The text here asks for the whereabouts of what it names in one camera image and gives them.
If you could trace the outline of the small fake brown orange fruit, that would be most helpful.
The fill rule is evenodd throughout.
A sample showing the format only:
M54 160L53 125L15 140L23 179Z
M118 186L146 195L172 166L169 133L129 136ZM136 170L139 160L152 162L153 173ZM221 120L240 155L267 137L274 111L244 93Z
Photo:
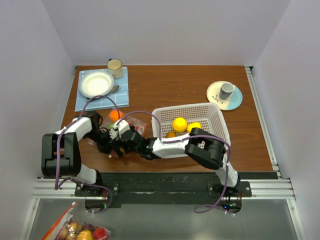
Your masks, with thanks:
M175 138L176 136L177 134L175 131L170 131L165 135L166 138Z

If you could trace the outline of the fake yellow lemon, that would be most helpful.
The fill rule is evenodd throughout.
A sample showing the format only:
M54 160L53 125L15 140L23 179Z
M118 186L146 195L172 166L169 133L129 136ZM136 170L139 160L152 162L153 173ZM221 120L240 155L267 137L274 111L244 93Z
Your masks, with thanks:
M183 117L177 117L172 122L172 129L176 133L183 133L188 127L188 122Z

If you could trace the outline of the fake yellow pear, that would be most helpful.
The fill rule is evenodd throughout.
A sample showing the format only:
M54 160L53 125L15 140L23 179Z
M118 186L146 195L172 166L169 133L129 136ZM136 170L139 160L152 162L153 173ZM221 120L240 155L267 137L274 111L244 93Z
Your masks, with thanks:
M202 129L202 125L199 122L192 122L187 125L186 131L190 133L193 128L199 128Z

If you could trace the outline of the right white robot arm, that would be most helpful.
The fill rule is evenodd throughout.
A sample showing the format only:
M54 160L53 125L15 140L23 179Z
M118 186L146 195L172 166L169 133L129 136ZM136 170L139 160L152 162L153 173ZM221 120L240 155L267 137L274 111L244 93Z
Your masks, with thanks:
M202 167L214 170L222 185L222 196L233 197L241 190L240 177L230 163L232 148L225 140L193 128L190 133L173 138L144 138L132 129L114 127L110 138L122 145L125 151L135 152L147 160L188 156Z

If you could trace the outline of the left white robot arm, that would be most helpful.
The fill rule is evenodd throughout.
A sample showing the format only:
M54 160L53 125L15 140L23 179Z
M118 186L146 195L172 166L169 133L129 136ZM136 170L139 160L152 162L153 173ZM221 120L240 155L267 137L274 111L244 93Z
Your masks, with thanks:
M80 189L91 196L105 193L102 176L82 164L79 141L88 138L96 144L99 152L112 151L107 128L100 129L103 117L93 111L80 119L74 118L65 128L47 133L42 137L41 171L45 177L70 178L83 184Z

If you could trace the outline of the clear zip top bag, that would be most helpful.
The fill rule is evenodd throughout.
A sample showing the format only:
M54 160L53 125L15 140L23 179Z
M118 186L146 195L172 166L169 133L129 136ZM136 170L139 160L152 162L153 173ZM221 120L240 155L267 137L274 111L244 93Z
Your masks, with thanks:
M121 133L130 129L143 136L147 123L132 116L122 120L125 114L116 109L112 109L109 114L117 119L110 116L104 119L98 112L90 111L87 116L91 120L92 130L84 138L90 145L97 147L100 153L120 158L130 152L130 148L120 138Z

